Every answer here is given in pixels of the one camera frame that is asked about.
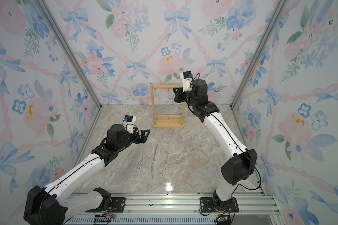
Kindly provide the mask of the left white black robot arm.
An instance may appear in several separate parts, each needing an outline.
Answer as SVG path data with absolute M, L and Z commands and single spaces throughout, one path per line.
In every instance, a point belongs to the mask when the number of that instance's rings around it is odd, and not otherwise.
M 139 130 L 133 124 L 112 125 L 107 136 L 77 166 L 45 187 L 35 186 L 28 192 L 23 219 L 30 225 L 62 225 L 90 210 L 111 213 L 114 208 L 111 194 L 103 188 L 95 188 L 80 197 L 69 196 L 120 152 L 133 144 L 145 143 L 149 134 L 149 129 Z

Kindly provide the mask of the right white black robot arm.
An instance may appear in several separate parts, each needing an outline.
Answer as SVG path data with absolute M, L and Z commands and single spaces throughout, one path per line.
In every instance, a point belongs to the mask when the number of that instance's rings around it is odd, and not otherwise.
M 221 167 L 223 179 L 213 193 L 213 208 L 219 212 L 238 212 L 238 203 L 233 195 L 238 186 L 254 173 L 257 153 L 254 149 L 248 149 L 234 135 L 219 108 L 209 101 L 204 80 L 184 78 L 182 83 L 181 88 L 173 88 L 175 102 L 185 102 L 190 111 L 209 128 L 227 159 Z

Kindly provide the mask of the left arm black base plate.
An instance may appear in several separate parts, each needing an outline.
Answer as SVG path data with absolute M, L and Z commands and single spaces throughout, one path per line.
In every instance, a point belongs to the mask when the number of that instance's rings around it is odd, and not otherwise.
M 115 212 L 115 213 L 122 213 L 124 211 L 126 198 L 125 197 L 112 197 L 108 203 L 101 204 L 96 209 L 90 209 L 86 212 L 91 213 L 109 213 L 109 212 Z

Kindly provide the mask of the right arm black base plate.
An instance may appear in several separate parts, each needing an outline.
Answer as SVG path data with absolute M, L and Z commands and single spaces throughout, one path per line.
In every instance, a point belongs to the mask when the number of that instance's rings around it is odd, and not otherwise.
M 231 199 L 222 202 L 217 197 L 201 197 L 200 198 L 200 211 L 202 213 L 209 212 L 239 212 L 238 203 L 236 198 L 232 197 Z

